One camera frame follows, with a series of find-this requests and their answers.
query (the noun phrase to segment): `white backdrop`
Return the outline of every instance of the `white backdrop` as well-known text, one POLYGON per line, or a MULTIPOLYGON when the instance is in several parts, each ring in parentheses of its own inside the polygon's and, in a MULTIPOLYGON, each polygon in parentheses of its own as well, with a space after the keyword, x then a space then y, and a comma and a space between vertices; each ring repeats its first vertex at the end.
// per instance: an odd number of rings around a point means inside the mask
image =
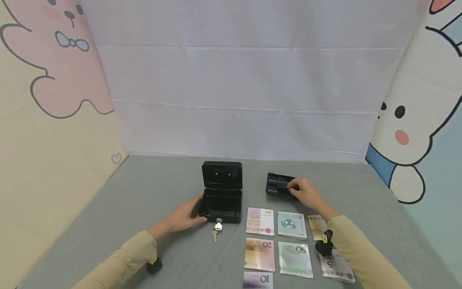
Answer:
POLYGON ((131 154, 361 162, 427 0, 81 0, 131 154))

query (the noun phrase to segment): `silver key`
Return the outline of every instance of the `silver key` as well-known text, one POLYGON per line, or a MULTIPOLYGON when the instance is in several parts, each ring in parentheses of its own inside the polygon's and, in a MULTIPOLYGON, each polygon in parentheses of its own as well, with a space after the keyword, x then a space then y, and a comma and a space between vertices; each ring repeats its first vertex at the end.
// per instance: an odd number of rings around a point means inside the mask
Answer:
POLYGON ((215 230, 215 228, 212 229, 211 231, 212 233, 212 236, 213 236, 213 240, 215 241, 215 243, 217 242, 217 234, 218 234, 218 231, 215 230))
POLYGON ((223 219, 217 218, 217 223, 215 224, 215 230, 221 231, 223 230, 223 225, 221 224, 223 222, 223 219))

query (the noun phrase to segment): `wrist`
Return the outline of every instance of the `wrist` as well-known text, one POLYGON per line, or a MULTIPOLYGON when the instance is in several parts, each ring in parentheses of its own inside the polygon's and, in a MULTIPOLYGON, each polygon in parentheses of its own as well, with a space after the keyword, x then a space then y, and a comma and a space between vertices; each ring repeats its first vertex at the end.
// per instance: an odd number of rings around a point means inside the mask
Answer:
POLYGON ((330 219, 340 216, 335 208, 324 200, 318 204, 316 211, 321 215, 326 223, 328 223, 330 219))
POLYGON ((147 231, 156 241, 159 241, 171 233, 171 228, 165 220, 161 220, 150 226, 147 231))

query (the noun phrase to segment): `bow tie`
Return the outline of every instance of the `bow tie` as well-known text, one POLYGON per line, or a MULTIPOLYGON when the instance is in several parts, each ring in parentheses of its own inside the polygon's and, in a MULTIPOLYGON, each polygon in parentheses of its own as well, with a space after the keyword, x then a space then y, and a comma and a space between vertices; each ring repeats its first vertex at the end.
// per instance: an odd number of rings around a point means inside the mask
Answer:
POLYGON ((67 36, 64 35, 64 33, 60 31, 56 31, 55 37, 56 37, 56 40, 58 41, 58 44, 64 48, 69 47, 69 46, 77 47, 83 52, 87 52, 88 49, 90 48, 87 41, 83 39, 74 40, 74 39, 67 38, 67 36))

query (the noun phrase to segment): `person's left hand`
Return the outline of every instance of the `person's left hand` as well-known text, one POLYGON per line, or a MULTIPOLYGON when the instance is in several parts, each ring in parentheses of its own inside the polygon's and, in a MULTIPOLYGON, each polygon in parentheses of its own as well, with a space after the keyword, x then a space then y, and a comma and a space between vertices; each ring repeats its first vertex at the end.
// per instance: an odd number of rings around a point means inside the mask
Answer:
POLYGON ((150 226, 147 230, 148 233, 150 233, 154 239, 159 240, 171 232, 183 231, 195 225, 207 222, 206 217, 197 217, 194 219, 190 217, 194 206, 202 199, 202 196, 204 196, 203 192, 178 205, 164 219, 150 226))

